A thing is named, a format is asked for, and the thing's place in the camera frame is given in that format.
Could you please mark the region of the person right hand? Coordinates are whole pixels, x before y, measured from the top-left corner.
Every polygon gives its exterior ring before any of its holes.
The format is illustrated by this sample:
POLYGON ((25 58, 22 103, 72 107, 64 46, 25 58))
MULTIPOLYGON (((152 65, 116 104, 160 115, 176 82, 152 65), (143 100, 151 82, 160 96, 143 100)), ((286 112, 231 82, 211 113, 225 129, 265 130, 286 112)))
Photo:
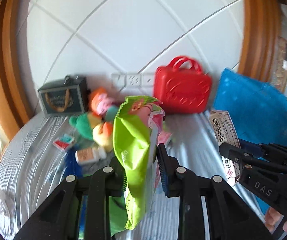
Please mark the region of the person right hand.
MULTIPOLYGON (((276 223, 281 219, 282 214, 270 207, 265 214, 265 226, 270 231, 273 232, 276 223)), ((284 222, 282 229, 287 232, 287 221, 284 222)))

